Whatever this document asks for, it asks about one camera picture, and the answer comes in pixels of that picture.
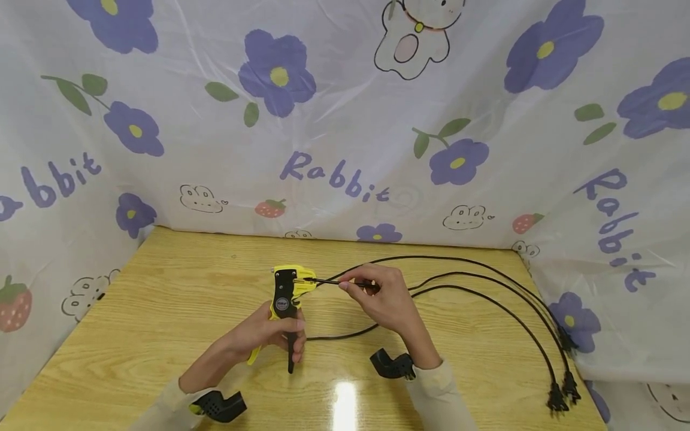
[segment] purple flower print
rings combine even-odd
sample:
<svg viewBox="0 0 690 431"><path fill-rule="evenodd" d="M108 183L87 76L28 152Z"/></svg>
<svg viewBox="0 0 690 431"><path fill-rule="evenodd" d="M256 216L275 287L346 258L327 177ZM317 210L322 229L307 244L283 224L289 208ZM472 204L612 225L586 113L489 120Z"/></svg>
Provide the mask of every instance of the purple flower print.
<svg viewBox="0 0 690 431"><path fill-rule="evenodd" d="M269 32L252 30L244 37L247 61L239 82L254 97L264 98L266 109L285 118L316 93L314 77L306 69L306 46L295 36L274 39Z"/></svg>
<svg viewBox="0 0 690 431"><path fill-rule="evenodd" d="M602 17L583 16L584 5L585 0L560 0L546 21L522 33L506 61L507 91L517 94L534 86L552 90L570 76L604 29Z"/></svg>
<svg viewBox="0 0 690 431"><path fill-rule="evenodd" d="M395 231L395 226L390 223L381 223L378 226L362 226L357 229L358 241L374 243L397 243L402 239L402 234Z"/></svg>
<svg viewBox="0 0 690 431"><path fill-rule="evenodd" d="M582 353L594 351L595 333L602 330L599 318L588 308L582 308L582 300L572 292L565 292L557 303L549 305L558 323L578 345Z"/></svg>
<svg viewBox="0 0 690 431"><path fill-rule="evenodd" d="M472 181L477 174L477 167L489 157L489 147L472 139L460 139L445 150L431 156L431 182L437 186L451 183L462 186Z"/></svg>
<svg viewBox="0 0 690 431"><path fill-rule="evenodd" d="M690 57L667 64L650 86L638 88L618 105L629 121L623 134L640 139L665 128L690 128Z"/></svg>
<svg viewBox="0 0 690 431"><path fill-rule="evenodd" d="M604 401L604 398L601 396L601 394L594 389L592 381L585 380L584 385L587 387L589 394L592 396L592 401L594 401L594 405L597 406L597 410L599 410L602 420L604 423L608 423L611 420L611 411L609 410L609 406L606 404L606 401Z"/></svg>
<svg viewBox="0 0 690 431"><path fill-rule="evenodd" d="M122 102L113 102L103 120L129 151L155 157L163 155L163 144L158 140L158 125L144 111L132 109Z"/></svg>
<svg viewBox="0 0 690 431"><path fill-rule="evenodd" d="M115 210L115 220L122 230L126 230L130 238L136 239L139 230L153 224L158 217L156 210L146 205L137 195L123 193L120 195L119 206Z"/></svg>
<svg viewBox="0 0 690 431"><path fill-rule="evenodd" d="M146 54L158 48L158 34L149 18L152 0L67 0L106 47L120 54L136 48Z"/></svg>

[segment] fabric backdrop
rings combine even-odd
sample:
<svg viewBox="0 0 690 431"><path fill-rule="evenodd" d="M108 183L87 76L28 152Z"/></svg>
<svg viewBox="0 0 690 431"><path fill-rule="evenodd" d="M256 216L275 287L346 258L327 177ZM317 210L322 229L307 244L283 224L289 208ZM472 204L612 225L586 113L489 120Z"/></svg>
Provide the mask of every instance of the fabric backdrop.
<svg viewBox="0 0 690 431"><path fill-rule="evenodd" d="M25 0L0 21L0 417L164 225L512 248L609 425L687 426L686 0Z"/></svg>

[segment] wooden tabletop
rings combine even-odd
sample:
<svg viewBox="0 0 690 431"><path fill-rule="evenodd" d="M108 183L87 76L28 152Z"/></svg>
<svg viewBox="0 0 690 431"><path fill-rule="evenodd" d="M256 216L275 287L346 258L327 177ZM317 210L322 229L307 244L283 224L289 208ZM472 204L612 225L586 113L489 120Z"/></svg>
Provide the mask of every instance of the wooden tabletop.
<svg viewBox="0 0 690 431"><path fill-rule="evenodd" d="M238 237L156 228L108 293L51 358L0 428L125 430L215 339L273 297L274 265L298 264L327 278L381 257L426 254L489 264L536 292L518 255L502 250L369 244L314 239ZM407 259L409 286L433 275L468 271L499 278L470 263ZM509 290L467 276L442 279L478 290L515 312L549 354L559 381L563 365L534 311ZM482 430L605 430L578 378L583 400L561 417L545 406L549 373L536 344L496 305L457 290L415 298L458 388ZM302 297L307 333L336 335L371 324L345 292L324 285ZM369 356L404 352L392 332L377 328L341 341L310 341L304 362L286 371L286 354L267 348L223 382L241 390L248 410L232 425L202 430L421 430L398 380L374 371Z"/></svg>

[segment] sleeve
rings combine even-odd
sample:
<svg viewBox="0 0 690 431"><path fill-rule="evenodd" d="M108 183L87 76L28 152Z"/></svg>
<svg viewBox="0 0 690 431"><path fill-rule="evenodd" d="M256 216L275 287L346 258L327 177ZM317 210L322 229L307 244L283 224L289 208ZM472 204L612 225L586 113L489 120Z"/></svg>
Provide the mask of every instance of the sleeve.
<svg viewBox="0 0 690 431"><path fill-rule="evenodd" d="M217 388L209 388L194 394L185 394L179 388L178 379L166 385L155 403L130 427L130 431L191 431L204 418L192 413L189 405Z"/></svg>
<svg viewBox="0 0 690 431"><path fill-rule="evenodd" d="M416 377L405 385L425 431L477 431L446 361L434 370L413 369Z"/></svg>

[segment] strawberry print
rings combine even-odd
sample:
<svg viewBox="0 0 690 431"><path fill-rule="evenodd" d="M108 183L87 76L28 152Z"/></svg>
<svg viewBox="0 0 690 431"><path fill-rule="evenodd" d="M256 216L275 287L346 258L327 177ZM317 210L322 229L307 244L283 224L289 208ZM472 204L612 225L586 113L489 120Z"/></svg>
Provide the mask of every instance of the strawberry print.
<svg viewBox="0 0 690 431"><path fill-rule="evenodd" d="M538 213L523 214L513 220L513 231L516 234L522 235L543 218L544 216Z"/></svg>
<svg viewBox="0 0 690 431"><path fill-rule="evenodd" d="M254 208L254 212L268 219L280 217L283 214L285 214L286 208L283 202L285 202L285 199L281 201L273 201L272 199L267 199L264 202L261 202L259 205L257 205L257 207Z"/></svg>
<svg viewBox="0 0 690 431"><path fill-rule="evenodd" d="M23 283L13 283L12 276L5 278L0 289L0 331L16 331L29 319L31 313L31 291Z"/></svg>

